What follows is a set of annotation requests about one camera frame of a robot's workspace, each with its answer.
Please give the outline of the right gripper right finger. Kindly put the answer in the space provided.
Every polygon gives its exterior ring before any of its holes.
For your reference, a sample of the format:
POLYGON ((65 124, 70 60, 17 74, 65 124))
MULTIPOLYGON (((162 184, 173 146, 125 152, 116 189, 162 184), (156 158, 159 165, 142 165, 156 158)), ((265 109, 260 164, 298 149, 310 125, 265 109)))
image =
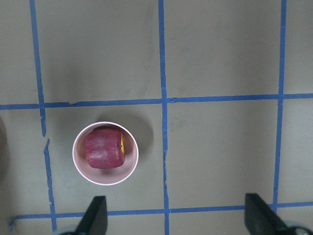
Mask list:
POLYGON ((250 235, 287 235, 287 225, 256 193, 245 194, 245 226, 250 235))

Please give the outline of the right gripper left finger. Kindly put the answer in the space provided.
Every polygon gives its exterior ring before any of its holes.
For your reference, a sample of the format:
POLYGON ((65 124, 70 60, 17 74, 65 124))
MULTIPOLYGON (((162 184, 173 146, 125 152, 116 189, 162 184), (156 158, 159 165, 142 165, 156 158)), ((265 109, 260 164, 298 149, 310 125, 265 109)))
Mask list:
POLYGON ((75 235, 105 235, 108 228, 105 196, 95 196, 76 227, 75 235))

